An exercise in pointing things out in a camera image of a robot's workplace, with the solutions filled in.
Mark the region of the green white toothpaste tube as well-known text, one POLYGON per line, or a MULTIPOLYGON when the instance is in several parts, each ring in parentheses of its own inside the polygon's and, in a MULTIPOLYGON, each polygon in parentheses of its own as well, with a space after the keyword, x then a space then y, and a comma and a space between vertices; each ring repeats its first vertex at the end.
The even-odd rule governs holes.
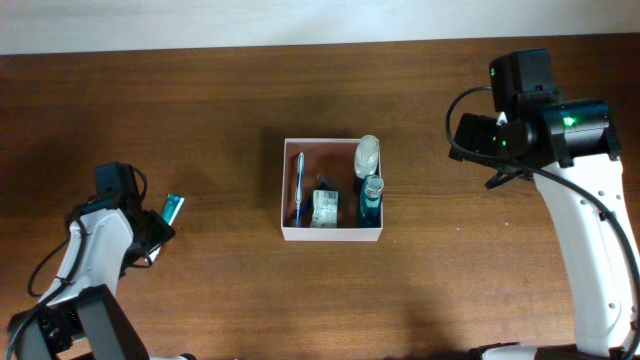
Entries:
POLYGON ((176 194, 168 194, 165 207, 162 212, 162 218, 165 222, 172 226, 177 215, 179 214, 182 206, 184 205, 185 198, 176 194))

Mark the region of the white spray bottle blue base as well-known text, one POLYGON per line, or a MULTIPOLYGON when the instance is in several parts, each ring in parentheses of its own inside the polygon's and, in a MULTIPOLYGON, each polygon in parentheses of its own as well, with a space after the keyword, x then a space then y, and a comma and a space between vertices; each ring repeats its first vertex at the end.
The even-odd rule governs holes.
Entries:
POLYGON ((353 189, 356 194, 360 193, 365 178, 377 173, 379 157, 379 139, 374 135, 365 135, 362 137, 356 147, 354 155, 353 189))

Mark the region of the teal mouthwash bottle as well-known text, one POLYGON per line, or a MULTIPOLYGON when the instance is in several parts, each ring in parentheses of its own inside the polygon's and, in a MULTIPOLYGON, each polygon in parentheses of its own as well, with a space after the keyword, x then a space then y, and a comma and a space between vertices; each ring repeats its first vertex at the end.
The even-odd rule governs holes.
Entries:
POLYGON ((379 175, 368 175, 362 184, 358 203, 358 226, 373 228, 378 226, 381 212, 384 180, 379 175))

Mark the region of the blue white toothbrush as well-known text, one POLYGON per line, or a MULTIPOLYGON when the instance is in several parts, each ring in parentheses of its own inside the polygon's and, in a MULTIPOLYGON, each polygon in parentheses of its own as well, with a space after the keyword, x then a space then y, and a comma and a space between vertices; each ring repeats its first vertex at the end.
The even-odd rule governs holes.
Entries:
POLYGON ((304 166, 305 166, 305 155, 303 152, 298 154, 297 158, 297 180, 296 180, 296 190, 295 190, 295 218, 293 222, 293 226, 296 228, 300 228, 302 225, 302 203, 303 203, 303 176, 304 176, 304 166))

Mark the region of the blue disposable razor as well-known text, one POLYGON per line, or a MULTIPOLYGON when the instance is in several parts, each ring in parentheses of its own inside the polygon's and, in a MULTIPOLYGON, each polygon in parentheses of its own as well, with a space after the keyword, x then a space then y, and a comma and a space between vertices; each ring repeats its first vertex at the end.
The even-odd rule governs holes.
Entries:
POLYGON ((321 175, 317 175, 316 181, 313 183, 312 188, 304 192, 306 198, 301 203, 300 209, 296 211, 296 217, 299 220, 302 220, 305 217, 307 211, 312 207, 313 192, 315 190, 336 191, 337 188, 327 178, 321 175))

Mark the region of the green white soap packet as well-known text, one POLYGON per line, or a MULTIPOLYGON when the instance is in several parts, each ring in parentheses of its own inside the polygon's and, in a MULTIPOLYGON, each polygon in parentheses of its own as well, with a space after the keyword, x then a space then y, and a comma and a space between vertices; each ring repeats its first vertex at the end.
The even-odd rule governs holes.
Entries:
POLYGON ((311 228, 336 228, 339 194, 337 191, 315 190, 312 196, 311 228))

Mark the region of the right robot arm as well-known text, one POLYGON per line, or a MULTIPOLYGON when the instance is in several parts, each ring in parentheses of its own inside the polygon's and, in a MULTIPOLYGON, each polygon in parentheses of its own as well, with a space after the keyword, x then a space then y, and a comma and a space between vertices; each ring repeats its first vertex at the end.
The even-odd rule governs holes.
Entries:
POLYGON ((639 250, 624 200, 621 145, 608 105, 566 101, 545 49, 488 66, 496 116, 465 113, 447 126, 450 158, 495 169, 485 186, 532 181, 551 215, 572 294, 569 345, 496 343, 472 359, 636 359, 639 250))

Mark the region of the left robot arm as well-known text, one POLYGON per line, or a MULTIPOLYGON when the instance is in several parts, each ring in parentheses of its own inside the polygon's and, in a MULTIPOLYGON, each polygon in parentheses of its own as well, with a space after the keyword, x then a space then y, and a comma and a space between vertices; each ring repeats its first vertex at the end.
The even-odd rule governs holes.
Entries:
POLYGON ((8 359, 56 359, 86 341, 88 359, 147 359, 150 354, 115 299, 129 268, 151 267, 184 204, 168 195, 163 212, 146 210, 148 181, 136 167, 112 162, 94 170, 96 193, 65 218, 65 253, 37 304, 12 316, 8 359))

